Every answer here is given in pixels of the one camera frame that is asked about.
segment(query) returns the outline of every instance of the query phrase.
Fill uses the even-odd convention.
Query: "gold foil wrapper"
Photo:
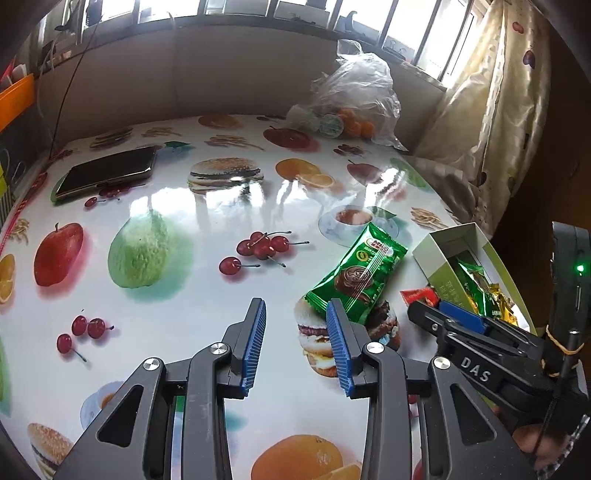
[[[496,303],[501,310],[501,320],[519,327],[519,324],[517,323],[517,317],[513,315],[513,312],[510,308],[510,305],[512,304],[511,299],[503,295],[498,283],[492,283],[490,285],[490,289],[493,298],[496,300]]]

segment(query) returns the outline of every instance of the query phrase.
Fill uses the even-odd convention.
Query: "red wrapper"
[[[401,290],[400,295],[402,295],[407,307],[416,300],[424,300],[430,307],[439,305],[439,297],[435,290],[430,287],[419,288],[418,290]]]

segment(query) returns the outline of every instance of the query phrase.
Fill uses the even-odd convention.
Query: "table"
[[[85,207],[88,197],[52,204],[52,191],[74,165],[153,144],[161,148],[145,185],[103,192],[106,196],[97,199],[106,201],[90,208]],[[226,160],[211,161],[220,158]],[[399,292],[426,285],[411,251],[427,232],[452,226],[454,220],[392,148],[298,134],[270,116],[176,119],[71,142],[26,197],[2,232],[0,420],[35,471],[41,473],[44,465],[47,478],[53,471],[41,460],[44,451],[53,449],[53,462],[59,463],[100,404],[145,358],[157,356],[167,363],[191,358],[221,340],[229,324],[242,320],[253,297],[267,304],[267,330],[249,397],[226,402],[233,477],[249,479],[264,451],[294,435],[282,444],[282,452],[265,454],[253,480],[275,478],[272,470],[285,460],[285,452],[303,459],[303,471],[296,472],[300,478],[317,475],[326,465],[333,469],[361,462],[368,401],[346,398],[337,379],[312,370],[308,358],[317,370],[332,374],[329,358],[303,354],[302,345],[314,350],[310,345],[318,340],[310,336],[318,331],[305,327],[318,319],[311,319],[301,298],[336,266],[370,220],[409,249],[382,295],[377,321],[392,326],[382,341],[394,336],[391,345],[400,341],[401,355],[423,361],[435,351],[433,337],[409,323]],[[159,225],[157,233],[151,232],[158,237],[150,247],[156,250],[131,253],[140,262],[137,275],[118,271],[115,262],[109,266],[110,250],[121,254],[116,236],[135,235],[147,215],[152,228]],[[55,255],[70,261],[56,266],[66,268],[66,278],[38,285],[34,266],[41,243],[56,225],[61,229],[73,223],[80,228],[68,225],[61,238],[50,240],[55,242],[52,251],[61,252]],[[276,256],[286,268],[266,260],[260,268],[222,275],[220,261],[238,257],[237,244],[255,231],[292,231],[286,235],[291,241],[310,243]],[[75,250],[80,241],[76,255],[63,252],[63,245]],[[58,265],[63,259],[54,260]],[[87,363],[56,349],[58,335],[72,334],[78,315],[115,327],[99,340],[72,336]],[[181,422],[179,411],[176,426]],[[416,463],[416,419],[413,431]],[[177,433],[173,478],[180,475]],[[314,463],[309,452],[316,448],[332,455],[332,462]]]

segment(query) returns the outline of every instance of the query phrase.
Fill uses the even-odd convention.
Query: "black cable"
[[[64,98],[61,99],[60,110],[57,113],[56,128],[53,131],[53,137],[51,139],[51,146],[49,147],[49,157],[48,157],[48,160],[51,160],[51,152],[53,151],[53,145],[56,142],[57,129],[60,126],[61,111],[63,110],[64,104],[66,103],[66,97],[68,96],[68,92],[70,91],[70,87],[72,86],[72,82],[74,82],[74,77],[76,76],[76,72],[78,71],[78,67],[80,66],[80,63],[82,63],[82,59],[84,58],[84,55],[86,55],[86,52],[90,48],[90,44],[92,43],[92,40],[95,37],[95,33],[98,30],[98,28],[99,28],[99,23],[96,24],[95,29],[91,33],[90,38],[88,39],[88,45],[84,48],[84,51],[80,55],[80,60],[78,60],[78,64],[76,65],[76,68],[74,69],[74,72],[72,73],[72,78],[70,78],[70,83],[68,83],[68,87],[66,88],[66,92],[64,93]]]

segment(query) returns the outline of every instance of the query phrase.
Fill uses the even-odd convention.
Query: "green wrapper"
[[[484,268],[456,258],[456,274],[466,292],[472,297],[480,315],[500,318],[501,311],[497,305],[491,288],[486,279]]]
[[[349,320],[364,325],[388,277],[406,252],[380,227],[369,223],[337,267],[305,298],[322,316],[326,315],[328,302],[339,298]]]

